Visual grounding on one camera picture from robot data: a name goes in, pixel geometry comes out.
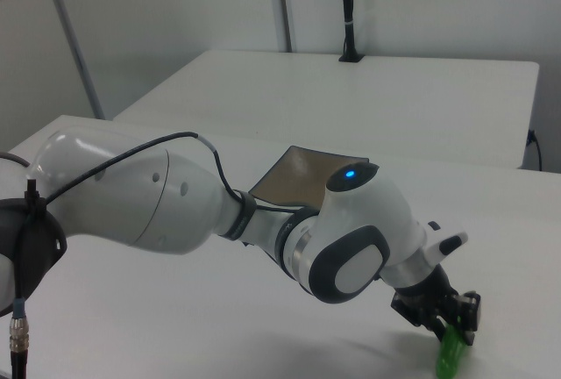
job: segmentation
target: white wall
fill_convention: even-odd
[[[0,150],[61,114],[93,116],[52,0],[0,0]]]
[[[274,1],[63,0],[109,119],[206,50],[285,50]]]
[[[341,52],[342,0],[288,1],[295,51]],[[561,172],[561,0],[355,0],[354,17],[368,54],[539,63],[531,126],[544,169]]]

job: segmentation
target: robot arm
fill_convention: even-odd
[[[206,139],[198,139],[214,148]],[[39,195],[46,197],[138,143],[107,131],[60,131],[40,149],[30,167],[21,170],[18,180],[35,179]],[[414,325],[434,330],[438,338],[444,331],[437,316],[466,333],[477,329],[476,321],[460,325],[456,315],[461,312],[462,319],[472,319],[479,313],[479,299],[468,296],[455,301],[458,293],[438,265],[467,236],[419,224],[400,191],[370,163],[333,174],[320,211],[302,208],[289,213],[278,208],[268,211],[245,193],[234,198],[214,175],[157,146],[90,177],[53,200],[48,211],[41,202],[32,189],[26,200],[0,201],[3,314],[14,298],[11,261],[22,238],[27,239],[20,253],[40,261],[26,265],[38,266],[24,278],[23,294],[28,297],[61,257],[66,237],[89,234],[153,252],[185,254],[214,233],[262,248],[325,303],[354,298],[371,281],[382,278],[396,290],[392,306]],[[42,225],[26,225],[25,211],[38,214],[34,220]],[[36,231],[46,237],[34,239]]]

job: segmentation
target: table surface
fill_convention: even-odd
[[[62,117],[13,152],[31,159],[68,125],[107,126],[142,139],[169,132]],[[302,145],[206,136],[221,153],[229,181],[242,190],[289,145]],[[168,147],[216,173],[212,156],[196,141]],[[388,170],[416,217],[456,219],[470,235],[443,264],[457,290],[477,290],[483,299],[481,328],[458,379],[558,377],[561,176],[351,154]],[[17,169],[0,161],[0,176]],[[14,183],[0,197],[22,187]],[[392,296],[376,282],[346,304],[322,304],[258,248],[216,236],[183,256],[74,237],[27,305],[28,377],[434,377],[436,338],[395,313]],[[8,317],[0,319],[3,370],[10,366],[8,324]]]
[[[538,66],[210,51],[115,117],[309,147],[517,168]]]

